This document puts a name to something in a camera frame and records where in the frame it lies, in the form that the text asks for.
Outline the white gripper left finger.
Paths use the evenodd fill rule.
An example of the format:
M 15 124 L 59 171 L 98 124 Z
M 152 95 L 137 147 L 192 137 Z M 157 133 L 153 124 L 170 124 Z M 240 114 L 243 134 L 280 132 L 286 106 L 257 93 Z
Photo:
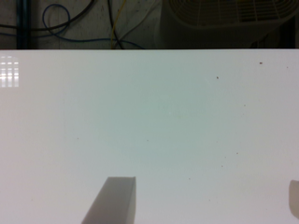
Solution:
M 136 179 L 109 177 L 81 224 L 135 224 Z

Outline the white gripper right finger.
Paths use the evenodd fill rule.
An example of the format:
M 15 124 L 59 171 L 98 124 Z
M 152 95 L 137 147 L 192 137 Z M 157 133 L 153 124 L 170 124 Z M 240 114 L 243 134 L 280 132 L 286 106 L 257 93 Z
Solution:
M 289 207 L 292 215 L 299 218 L 299 181 L 296 180 L 289 185 Z

